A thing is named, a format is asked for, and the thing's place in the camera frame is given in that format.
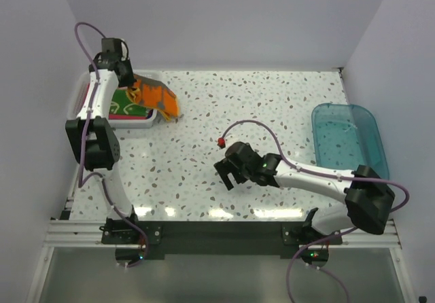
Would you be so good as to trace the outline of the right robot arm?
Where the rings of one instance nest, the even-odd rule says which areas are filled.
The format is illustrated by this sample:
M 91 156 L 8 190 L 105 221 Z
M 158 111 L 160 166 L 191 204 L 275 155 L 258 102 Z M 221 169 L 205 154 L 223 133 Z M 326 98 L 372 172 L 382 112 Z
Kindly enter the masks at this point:
M 260 156 L 250 144 L 237 141 L 214 164 L 228 190 L 233 183 L 251 181 L 259 186 L 296 188 L 313 192 L 335 201 L 331 206 L 311 209 L 290 236 L 299 243 L 319 243 L 340 230 L 357 228 L 382 235 L 392 210 L 395 194 L 367 166 L 355 171 L 316 167 L 305 171 L 305 165 L 286 162 L 284 156 L 268 153 Z

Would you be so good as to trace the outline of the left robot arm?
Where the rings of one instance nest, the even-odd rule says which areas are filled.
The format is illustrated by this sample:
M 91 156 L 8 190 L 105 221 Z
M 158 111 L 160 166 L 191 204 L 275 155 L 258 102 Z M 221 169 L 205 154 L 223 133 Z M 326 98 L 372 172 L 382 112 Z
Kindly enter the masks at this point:
M 65 130 L 79 164 L 78 185 L 97 179 L 107 206 L 102 243 L 143 246 L 145 235 L 120 179 L 120 144 L 109 124 L 111 100 L 121 86 L 135 81 L 126 42 L 104 37 L 101 51 L 90 61 L 90 82 L 77 116 Z

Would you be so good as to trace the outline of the orange grey patterned towel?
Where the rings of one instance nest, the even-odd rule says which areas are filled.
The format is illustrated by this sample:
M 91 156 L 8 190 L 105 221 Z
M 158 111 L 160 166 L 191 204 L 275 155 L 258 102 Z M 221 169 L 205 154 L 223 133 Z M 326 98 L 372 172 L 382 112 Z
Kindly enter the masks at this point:
M 180 116 L 179 101 L 175 93 L 162 81 L 134 74 L 135 83 L 126 95 L 133 103 L 160 112 L 167 121 Z

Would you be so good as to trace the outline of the yellow green patterned towel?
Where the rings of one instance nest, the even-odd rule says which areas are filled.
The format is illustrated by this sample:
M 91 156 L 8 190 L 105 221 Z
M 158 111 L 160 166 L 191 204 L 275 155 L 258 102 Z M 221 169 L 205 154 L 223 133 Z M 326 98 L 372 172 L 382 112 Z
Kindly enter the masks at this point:
M 138 88 L 117 89 L 111 100 L 109 117 L 125 118 L 135 116 L 145 118 L 149 109 L 143 105 L 142 93 Z

